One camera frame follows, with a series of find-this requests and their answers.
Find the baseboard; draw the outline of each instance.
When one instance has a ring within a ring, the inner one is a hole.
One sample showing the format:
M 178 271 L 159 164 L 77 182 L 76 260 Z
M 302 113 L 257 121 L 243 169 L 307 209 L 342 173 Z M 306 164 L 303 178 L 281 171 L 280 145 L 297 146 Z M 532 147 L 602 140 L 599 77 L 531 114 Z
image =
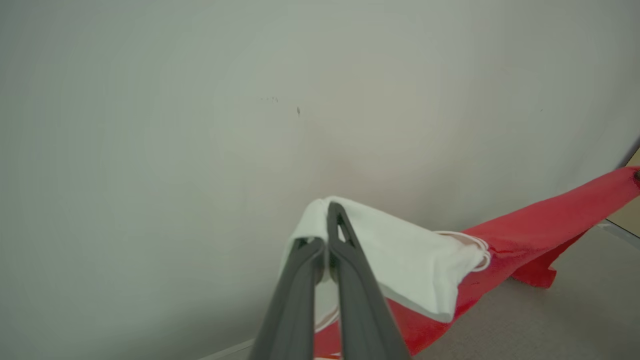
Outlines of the baseboard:
M 244 343 L 240 343 L 238 345 L 234 345 L 234 346 L 232 346 L 230 348 L 226 348 L 225 350 L 219 351 L 219 352 L 217 352 L 215 354 L 211 354 L 209 356 L 205 356 L 205 357 L 201 358 L 200 360 L 216 360 L 216 359 L 220 359 L 223 356 L 227 356 L 229 354 L 233 354 L 234 352 L 240 351 L 240 350 L 242 350 L 244 348 L 248 348 L 251 345 L 253 345 L 253 339 L 247 340 Z

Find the red towel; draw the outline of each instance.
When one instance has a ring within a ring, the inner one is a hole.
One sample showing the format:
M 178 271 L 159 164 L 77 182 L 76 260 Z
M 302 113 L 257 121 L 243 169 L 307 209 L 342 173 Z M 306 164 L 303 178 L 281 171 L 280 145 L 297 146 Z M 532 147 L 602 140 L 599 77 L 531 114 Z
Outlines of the red towel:
M 587 230 L 640 195 L 640 181 L 634 178 L 639 169 L 619 168 L 570 192 L 464 231 L 489 244 L 492 260 L 486 270 L 468 274 L 458 286 L 453 321 L 509 276 L 532 286 L 550 287 L 556 278 L 551 263 Z M 412 356 L 453 324 L 437 322 L 387 300 Z M 338 323 L 316 334 L 314 353 L 316 357 L 339 358 Z

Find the gray floor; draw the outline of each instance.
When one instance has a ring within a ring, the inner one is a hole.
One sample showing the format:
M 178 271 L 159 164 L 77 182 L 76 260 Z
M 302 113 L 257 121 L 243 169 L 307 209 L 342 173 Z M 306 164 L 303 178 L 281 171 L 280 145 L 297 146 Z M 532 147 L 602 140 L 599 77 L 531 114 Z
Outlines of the gray floor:
M 507 280 L 415 359 L 640 359 L 638 244 L 593 228 L 554 263 L 551 289 Z

